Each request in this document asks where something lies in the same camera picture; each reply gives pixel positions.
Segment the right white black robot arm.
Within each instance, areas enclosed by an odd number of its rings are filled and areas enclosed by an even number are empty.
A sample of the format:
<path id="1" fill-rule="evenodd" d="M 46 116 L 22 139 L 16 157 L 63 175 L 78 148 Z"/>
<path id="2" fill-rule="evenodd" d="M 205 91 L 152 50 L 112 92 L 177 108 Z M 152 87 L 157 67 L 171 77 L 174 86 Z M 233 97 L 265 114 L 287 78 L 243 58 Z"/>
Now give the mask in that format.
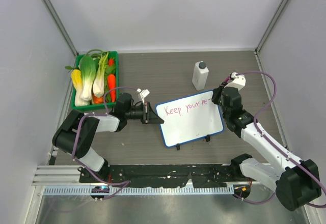
<path id="1" fill-rule="evenodd" d="M 253 146 L 269 163 L 263 165 L 249 154 L 232 159 L 230 175 L 240 181 L 254 179 L 272 190 L 289 211 L 321 196 L 318 166 L 312 160 L 303 161 L 272 138 L 252 114 L 242 105 L 237 88 L 225 83 L 213 89 L 211 101 L 219 105 L 227 128 Z"/>

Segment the blue framed whiteboard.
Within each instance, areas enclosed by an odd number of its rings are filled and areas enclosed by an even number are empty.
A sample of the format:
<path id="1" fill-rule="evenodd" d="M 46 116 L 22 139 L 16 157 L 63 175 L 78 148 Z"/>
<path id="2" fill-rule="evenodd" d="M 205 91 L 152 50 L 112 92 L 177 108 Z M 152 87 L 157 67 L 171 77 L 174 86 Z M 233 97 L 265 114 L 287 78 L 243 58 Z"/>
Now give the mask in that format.
<path id="1" fill-rule="evenodd" d="M 189 143 L 224 131 L 222 113 L 211 99 L 208 90 L 171 100 L 156 106 L 157 115 L 164 120 L 160 124 L 166 147 Z"/>

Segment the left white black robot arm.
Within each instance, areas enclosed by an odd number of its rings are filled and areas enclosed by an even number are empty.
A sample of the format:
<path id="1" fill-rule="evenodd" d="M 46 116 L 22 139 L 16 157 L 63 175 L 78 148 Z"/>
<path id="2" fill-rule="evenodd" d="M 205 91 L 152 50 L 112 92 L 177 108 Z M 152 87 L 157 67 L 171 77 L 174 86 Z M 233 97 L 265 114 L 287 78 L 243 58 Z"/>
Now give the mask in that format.
<path id="1" fill-rule="evenodd" d="M 122 93 L 109 113 L 94 115 L 72 110 L 52 138 L 53 146 L 72 156 L 90 170 L 98 183 L 108 180 L 109 163 L 92 148 L 98 132 L 119 132 L 128 120 L 140 120 L 142 124 L 163 124 L 150 102 L 142 99 L 133 104 L 132 95 Z"/>

